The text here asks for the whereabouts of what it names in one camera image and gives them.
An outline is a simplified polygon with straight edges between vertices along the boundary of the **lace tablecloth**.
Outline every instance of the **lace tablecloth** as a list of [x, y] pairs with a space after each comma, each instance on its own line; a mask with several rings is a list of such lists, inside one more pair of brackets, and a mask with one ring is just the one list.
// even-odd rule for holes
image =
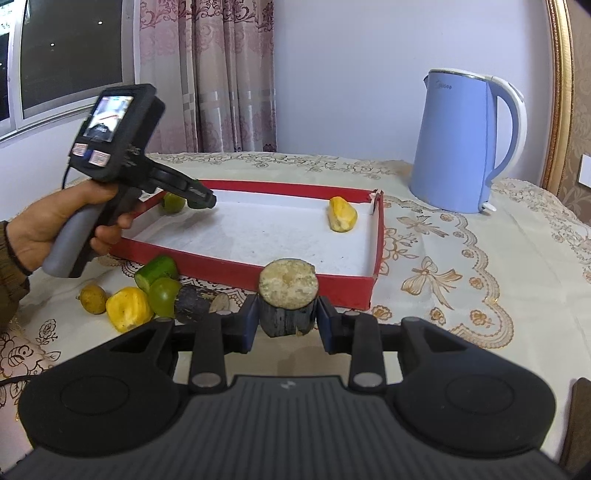
[[[202, 179], [382, 189], [385, 244], [371, 313], [387, 323], [423, 317], [542, 376], [557, 400], [544, 450], [557, 457], [571, 382], [591, 378], [591, 239], [590, 227], [553, 195], [524, 181], [503, 180], [491, 196], [496, 213], [459, 215], [414, 198], [407, 188], [411, 166], [401, 161], [270, 153], [154, 158]], [[87, 314], [76, 296], [90, 279], [110, 292], [133, 285], [138, 267], [103, 257], [76, 280], [35, 273], [31, 294], [10, 330], [0, 334], [0, 378], [40, 372], [115, 337], [106, 316]], [[234, 310], [246, 294], [184, 281], [227, 292]], [[388, 353], [386, 362], [389, 382], [400, 380], [396, 355]], [[230, 354], [226, 363], [230, 376], [340, 374], [346, 379], [348, 373], [348, 357], [326, 355], [315, 330], [279, 339], [259, 332], [249, 355]], [[15, 407], [22, 387], [0, 389], [4, 469], [30, 448]]]

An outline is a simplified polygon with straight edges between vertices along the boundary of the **eggplant piece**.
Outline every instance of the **eggplant piece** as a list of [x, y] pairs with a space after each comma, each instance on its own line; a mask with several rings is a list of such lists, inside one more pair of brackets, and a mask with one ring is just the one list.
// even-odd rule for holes
[[183, 285], [174, 299], [174, 317], [181, 323], [198, 322], [211, 307], [216, 293], [195, 285]]
[[316, 321], [314, 265], [295, 258], [268, 264], [259, 277], [259, 324], [269, 337], [305, 335]]

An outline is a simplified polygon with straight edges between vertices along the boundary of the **window frame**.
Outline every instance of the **window frame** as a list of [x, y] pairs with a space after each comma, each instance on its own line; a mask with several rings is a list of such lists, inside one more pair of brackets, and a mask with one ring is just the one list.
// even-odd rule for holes
[[135, 83], [139, 66], [139, 2], [122, 0], [121, 11], [121, 73], [122, 82], [102, 85], [82, 92], [71, 93], [26, 110], [21, 97], [22, 26], [28, 0], [14, 0], [14, 13], [8, 37], [8, 109], [9, 117], [0, 121], [0, 141], [56, 119], [90, 108], [107, 87]]

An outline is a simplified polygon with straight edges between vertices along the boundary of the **wallpaper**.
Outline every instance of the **wallpaper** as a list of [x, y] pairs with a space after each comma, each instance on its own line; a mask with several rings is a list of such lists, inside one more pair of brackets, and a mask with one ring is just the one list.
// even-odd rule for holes
[[567, 0], [573, 36], [573, 122], [558, 198], [579, 219], [591, 224], [591, 189], [577, 182], [581, 155], [591, 155], [591, 15]]

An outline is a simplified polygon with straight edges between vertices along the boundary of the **human hand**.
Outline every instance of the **human hand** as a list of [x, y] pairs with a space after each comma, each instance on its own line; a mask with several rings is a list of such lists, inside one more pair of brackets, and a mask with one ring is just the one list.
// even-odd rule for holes
[[[15, 255], [27, 270], [38, 269], [51, 251], [53, 241], [66, 221], [84, 205], [98, 205], [111, 200], [118, 186], [93, 180], [52, 193], [32, 203], [7, 226], [7, 237]], [[99, 255], [106, 255], [121, 239], [121, 230], [131, 227], [134, 216], [124, 213], [116, 225], [100, 225], [90, 246]]]

